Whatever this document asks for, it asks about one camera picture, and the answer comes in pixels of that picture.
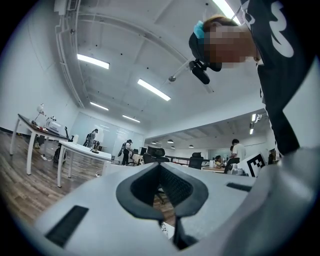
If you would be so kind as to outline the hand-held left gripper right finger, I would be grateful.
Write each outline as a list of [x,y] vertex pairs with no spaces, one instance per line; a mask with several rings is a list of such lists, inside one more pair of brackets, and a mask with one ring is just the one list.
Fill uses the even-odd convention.
[[173,244],[179,250],[243,250],[247,231],[238,231],[239,207],[252,178],[161,163],[159,183],[175,213]]

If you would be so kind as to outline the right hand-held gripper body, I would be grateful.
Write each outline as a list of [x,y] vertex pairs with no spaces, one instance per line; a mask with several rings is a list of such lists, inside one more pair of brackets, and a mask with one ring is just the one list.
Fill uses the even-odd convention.
[[265,165],[265,159],[259,152],[240,161],[237,164],[237,168],[242,169],[249,177],[256,178]]

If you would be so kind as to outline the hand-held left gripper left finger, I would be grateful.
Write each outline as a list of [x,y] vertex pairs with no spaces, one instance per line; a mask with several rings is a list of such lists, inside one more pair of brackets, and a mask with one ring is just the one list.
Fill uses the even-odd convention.
[[173,256],[178,249],[155,220],[132,216],[119,204],[116,188],[143,166],[111,165],[107,175],[93,178],[44,211],[35,228],[46,235],[73,206],[88,209],[64,249],[79,256]]

